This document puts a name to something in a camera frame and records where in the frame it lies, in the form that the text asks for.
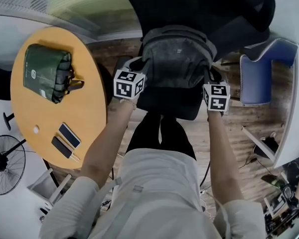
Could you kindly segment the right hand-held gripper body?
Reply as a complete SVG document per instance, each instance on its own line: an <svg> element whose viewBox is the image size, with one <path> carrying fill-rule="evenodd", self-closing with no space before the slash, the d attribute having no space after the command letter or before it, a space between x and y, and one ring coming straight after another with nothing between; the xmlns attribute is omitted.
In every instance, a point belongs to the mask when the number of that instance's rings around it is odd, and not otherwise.
<svg viewBox="0 0 299 239"><path fill-rule="evenodd" d="M204 84L203 98L209 111L226 112L230 100L230 86Z"/></svg>

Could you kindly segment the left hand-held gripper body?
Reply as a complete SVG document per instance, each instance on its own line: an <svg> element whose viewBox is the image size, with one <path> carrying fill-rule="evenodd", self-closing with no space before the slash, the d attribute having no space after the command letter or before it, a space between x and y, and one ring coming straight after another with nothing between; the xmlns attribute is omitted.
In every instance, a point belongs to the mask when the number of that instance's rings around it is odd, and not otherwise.
<svg viewBox="0 0 299 239"><path fill-rule="evenodd" d="M133 100L145 88L146 76L125 70L117 70L114 77L114 96Z"/></svg>

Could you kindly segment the dark grey backpack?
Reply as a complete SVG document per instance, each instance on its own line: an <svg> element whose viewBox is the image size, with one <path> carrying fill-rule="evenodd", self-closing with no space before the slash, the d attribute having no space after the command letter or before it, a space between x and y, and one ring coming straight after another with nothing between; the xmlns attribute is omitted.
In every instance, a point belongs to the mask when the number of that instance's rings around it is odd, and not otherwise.
<svg viewBox="0 0 299 239"><path fill-rule="evenodd" d="M142 61L149 63L147 85L163 88L195 87L217 54L207 36L183 25L150 30L143 38Z"/></svg>

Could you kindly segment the black office chair with headrest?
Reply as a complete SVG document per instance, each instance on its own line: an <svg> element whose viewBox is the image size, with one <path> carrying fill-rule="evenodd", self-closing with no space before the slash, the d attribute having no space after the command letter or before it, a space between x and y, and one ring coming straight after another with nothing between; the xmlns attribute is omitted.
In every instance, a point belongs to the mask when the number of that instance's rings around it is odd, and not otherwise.
<svg viewBox="0 0 299 239"><path fill-rule="evenodd" d="M183 25L204 33L217 48L212 62L243 47L264 42L275 13L275 0L129 0L142 28ZM139 56L142 57L143 43ZM203 100L203 79L193 88L151 87L145 81L137 107L183 120L194 120Z"/></svg>

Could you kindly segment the person's right forearm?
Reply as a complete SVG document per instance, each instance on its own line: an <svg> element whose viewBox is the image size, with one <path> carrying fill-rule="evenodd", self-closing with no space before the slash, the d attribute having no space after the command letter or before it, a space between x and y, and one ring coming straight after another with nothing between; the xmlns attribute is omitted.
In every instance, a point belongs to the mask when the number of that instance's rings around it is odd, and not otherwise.
<svg viewBox="0 0 299 239"><path fill-rule="evenodd" d="M220 112L208 111L210 178L213 196L222 204L243 200L240 172Z"/></svg>

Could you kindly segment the person's left forearm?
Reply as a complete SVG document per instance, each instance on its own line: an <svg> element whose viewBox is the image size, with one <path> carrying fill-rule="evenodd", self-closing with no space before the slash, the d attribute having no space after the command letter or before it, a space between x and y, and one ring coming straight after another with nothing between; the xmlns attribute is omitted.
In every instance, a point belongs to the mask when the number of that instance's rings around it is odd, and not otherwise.
<svg viewBox="0 0 299 239"><path fill-rule="evenodd" d="M92 179L99 188L105 185L137 101L137 98L120 101L105 128L89 147L80 170L80 177Z"/></svg>

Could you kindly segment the blue chair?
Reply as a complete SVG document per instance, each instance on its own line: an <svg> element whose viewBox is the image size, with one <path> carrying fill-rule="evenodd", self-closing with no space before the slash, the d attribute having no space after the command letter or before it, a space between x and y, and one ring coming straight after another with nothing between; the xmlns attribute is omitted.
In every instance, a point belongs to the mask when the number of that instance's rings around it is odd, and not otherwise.
<svg viewBox="0 0 299 239"><path fill-rule="evenodd" d="M271 102L272 63L292 67L298 46L288 40L276 38L252 48L241 55L240 102L244 105L263 105Z"/></svg>

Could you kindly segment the person's black trousers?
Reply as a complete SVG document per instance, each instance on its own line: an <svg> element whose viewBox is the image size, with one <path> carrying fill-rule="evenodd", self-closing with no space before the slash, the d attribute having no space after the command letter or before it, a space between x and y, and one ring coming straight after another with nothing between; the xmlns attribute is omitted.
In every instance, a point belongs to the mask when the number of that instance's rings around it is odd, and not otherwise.
<svg viewBox="0 0 299 239"><path fill-rule="evenodd" d="M196 159L184 128L175 118L147 113L136 127L127 152L140 149L176 151Z"/></svg>

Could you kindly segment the round wooden table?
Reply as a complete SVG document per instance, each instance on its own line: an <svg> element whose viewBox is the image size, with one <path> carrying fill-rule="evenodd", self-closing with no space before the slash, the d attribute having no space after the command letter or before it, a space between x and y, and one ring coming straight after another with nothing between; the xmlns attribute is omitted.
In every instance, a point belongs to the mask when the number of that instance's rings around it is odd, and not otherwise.
<svg viewBox="0 0 299 239"><path fill-rule="evenodd" d="M23 64L29 45L39 43L67 50L72 55L75 78L84 81L83 88L66 95L54 104L23 86ZM66 169L82 167L85 154L106 125L107 100L98 66L86 45L72 32L47 27L36 31L20 48L12 69L11 106L15 121L27 144L47 162ZM62 155L51 143L62 123L81 140L74 149L79 162ZM39 127L35 134L33 128Z"/></svg>

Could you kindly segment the white-edged smartphone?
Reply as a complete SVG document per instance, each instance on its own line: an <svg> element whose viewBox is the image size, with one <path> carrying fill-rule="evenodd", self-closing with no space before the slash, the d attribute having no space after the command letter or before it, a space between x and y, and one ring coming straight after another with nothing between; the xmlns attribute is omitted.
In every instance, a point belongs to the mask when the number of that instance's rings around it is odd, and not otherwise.
<svg viewBox="0 0 299 239"><path fill-rule="evenodd" d="M58 129L59 133L74 147L77 148L81 144L78 136L67 126L62 123Z"/></svg>

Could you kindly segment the dark green tote bag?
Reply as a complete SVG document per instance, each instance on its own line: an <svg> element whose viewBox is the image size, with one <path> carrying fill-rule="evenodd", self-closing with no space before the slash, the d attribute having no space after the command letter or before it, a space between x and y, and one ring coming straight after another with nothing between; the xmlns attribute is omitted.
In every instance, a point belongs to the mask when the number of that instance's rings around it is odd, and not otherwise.
<svg viewBox="0 0 299 239"><path fill-rule="evenodd" d="M25 52L23 86L58 104L71 91L83 88L84 81L75 79L70 52L32 44Z"/></svg>

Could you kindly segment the black smartphone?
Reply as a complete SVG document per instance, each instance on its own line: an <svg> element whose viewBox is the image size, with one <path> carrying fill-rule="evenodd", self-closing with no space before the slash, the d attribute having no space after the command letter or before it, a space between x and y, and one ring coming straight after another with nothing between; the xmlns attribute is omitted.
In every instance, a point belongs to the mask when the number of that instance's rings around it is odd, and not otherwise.
<svg viewBox="0 0 299 239"><path fill-rule="evenodd" d="M52 145L60 152L63 156L69 159L72 155L72 150L67 147L61 140L59 140L56 136L53 137L51 141Z"/></svg>

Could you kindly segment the person's white shirt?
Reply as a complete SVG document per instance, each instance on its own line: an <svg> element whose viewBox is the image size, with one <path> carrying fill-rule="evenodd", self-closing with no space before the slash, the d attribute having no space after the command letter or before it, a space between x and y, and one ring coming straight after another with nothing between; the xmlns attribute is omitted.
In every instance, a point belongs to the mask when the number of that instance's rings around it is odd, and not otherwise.
<svg viewBox="0 0 299 239"><path fill-rule="evenodd" d="M179 152L134 149L118 178L99 188L78 177L47 214L40 239L265 239L262 206L246 200L202 211L196 161Z"/></svg>

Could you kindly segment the black pedestal fan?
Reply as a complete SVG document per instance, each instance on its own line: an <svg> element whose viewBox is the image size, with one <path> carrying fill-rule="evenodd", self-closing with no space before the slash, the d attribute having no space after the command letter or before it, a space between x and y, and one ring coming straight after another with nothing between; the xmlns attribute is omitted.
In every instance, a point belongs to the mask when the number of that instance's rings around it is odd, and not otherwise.
<svg viewBox="0 0 299 239"><path fill-rule="evenodd" d="M24 174L25 142L12 135L0 135L0 196L14 190Z"/></svg>

